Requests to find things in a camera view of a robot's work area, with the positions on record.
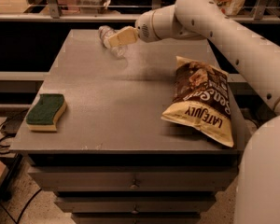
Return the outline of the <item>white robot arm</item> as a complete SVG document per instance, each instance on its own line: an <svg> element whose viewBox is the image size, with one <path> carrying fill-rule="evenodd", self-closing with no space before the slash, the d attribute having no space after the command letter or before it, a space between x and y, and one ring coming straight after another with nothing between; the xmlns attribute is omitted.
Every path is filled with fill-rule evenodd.
<svg viewBox="0 0 280 224"><path fill-rule="evenodd" d="M203 36L236 69L243 81L274 112L245 146L239 165L234 224L280 224L280 47L224 15L214 0L176 0L138 17L109 37L112 48L141 39Z"/></svg>

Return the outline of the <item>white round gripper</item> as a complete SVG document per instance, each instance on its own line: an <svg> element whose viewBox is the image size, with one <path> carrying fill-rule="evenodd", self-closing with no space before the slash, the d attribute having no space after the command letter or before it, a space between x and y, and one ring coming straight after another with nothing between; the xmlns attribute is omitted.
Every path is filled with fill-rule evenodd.
<svg viewBox="0 0 280 224"><path fill-rule="evenodd" d="M138 35L145 42L173 38L177 33L175 7L162 7L143 13L135 22L135 28L126 26L115 32L107 39L107 45L110 48L130 45L138 40Z"/></svg>

